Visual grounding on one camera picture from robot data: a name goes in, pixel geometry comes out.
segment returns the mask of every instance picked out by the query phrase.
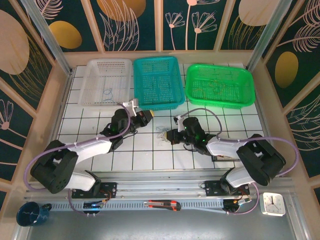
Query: green basket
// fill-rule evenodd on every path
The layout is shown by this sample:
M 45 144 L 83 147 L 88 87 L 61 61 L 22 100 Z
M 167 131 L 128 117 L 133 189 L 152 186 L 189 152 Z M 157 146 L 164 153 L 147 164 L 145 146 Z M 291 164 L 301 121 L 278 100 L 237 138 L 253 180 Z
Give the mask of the green basket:
M 240 109 L 256 100 L 252 74 L 243 68 L 193 64 L 185 82 L 185 94 L 195 105 Z

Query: robotic arm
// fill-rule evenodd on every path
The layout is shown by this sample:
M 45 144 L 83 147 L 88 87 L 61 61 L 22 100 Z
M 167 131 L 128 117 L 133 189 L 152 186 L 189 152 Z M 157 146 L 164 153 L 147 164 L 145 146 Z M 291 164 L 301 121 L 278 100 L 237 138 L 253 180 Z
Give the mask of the robotic arm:
M 220 186 L 228 195 L 253 182 L 267 186 L 286 164 L 282 155 L 266 140 L 222 141 L 214 134 L 205 133 L 196 117 L 179 115 L 174 121 L 178 129 L 165 134 L 172 145 L 184 143 L 192 145 L 202 155 L 227 156 L 242 161 L 243 167 L 230 169 L 220 179 Z M 254 134 L 251 138 L 256 137 L 261 136 Z
M 145 127 L 153 118 L 150 110 L 136 112 L 137 103 L 135 100 L 123 104 L 124 108 L 115 111 L 114 116 L 99 135 L 96 141 L 88 141 L 82 146 L 74 146 L 59 151 L 54 151 L 40 157 L 33 165 L 30 173 L 52 194 L 56 194 L 63 189 L 79 189 L 85 192 L 91 191 L 95 196 L 101 187 L 101 180 L 90 171 L 75 170 L 75 166 L 83 160 L 96 155 L 106 154 L 116 150 L 127 134 L 134 134 L 138 128 Z M 110 140 L 101 140 L 101 137 L 112 137 L 122 133 L 126 127 L 129 128 L 121 136 Z M 65 145 L 59 140 L 52 141 L 45 150 L 62 147 Z

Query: blue mug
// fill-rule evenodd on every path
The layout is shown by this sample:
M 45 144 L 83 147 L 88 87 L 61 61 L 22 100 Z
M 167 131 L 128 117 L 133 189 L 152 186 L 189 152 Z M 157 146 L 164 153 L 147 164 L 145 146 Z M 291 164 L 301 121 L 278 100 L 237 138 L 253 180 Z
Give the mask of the blue mug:
M 34 201 L 22 205 L 16 214 L 16 222 L 22 226 L 37 226 L 43 224 L 49 217 L 50 203 L 40 206 Z

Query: clock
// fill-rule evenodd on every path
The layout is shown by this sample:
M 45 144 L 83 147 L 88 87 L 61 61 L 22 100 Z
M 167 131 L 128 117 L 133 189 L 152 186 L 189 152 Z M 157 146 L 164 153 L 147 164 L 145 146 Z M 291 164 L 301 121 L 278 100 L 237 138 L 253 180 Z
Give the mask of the clock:
M 265 215 L 281 217 L 286 213 L 284 198 L 278 193 L 260 194 L 260 207 L 261 212 Z

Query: white tile floor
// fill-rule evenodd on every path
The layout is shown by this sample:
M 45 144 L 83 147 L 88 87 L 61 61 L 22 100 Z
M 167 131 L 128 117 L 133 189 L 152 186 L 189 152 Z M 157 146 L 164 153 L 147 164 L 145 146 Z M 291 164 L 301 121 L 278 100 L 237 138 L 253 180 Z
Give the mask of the white tile floor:
M 232 67 L 243 67 L 237 63 Z M 180 64 L 179 69 L 183 86 L 185 75 L 190 64 Z M 110 123 L 114 111 L 96 111 L 84 109 L 77 105 L 82 86 L 85 66 L 78 66 L 75 71 L 71 91 L 61 122 L 58 139 L 63 143 L 74 143 L 92 139 Z M 133 79 L 131 79 L 131 97 L 133 96 Z M 187 151 L 182 144 L 171 145 L 159 138 L 163 128 L 176 129 L 173 116 L 186 113 L 201 106 L 193 105 L 188 100 L 177 109 L 155 111 L 153 120 L 148 126 L 139 128 L 138 134 L 128 137 L 115 151 L 97 155 L 77 164 L 77 169 L 94 172 L 108 171 L 141 171 L 141 170 L 172 170 L 172 169 L 217 169 L 233 168 L 242 165 L 227 157 L 210 157 L 198 152 Z M 264 135 L 253 104 L 241 110 L 208 106 L 207 109 L 216 113 L 221 121 L 222 138 L 245 139 L 253 134 Z M 194 111 L 205 132 L 215 134 L 219 131 L 217 120 L 204 110 Z

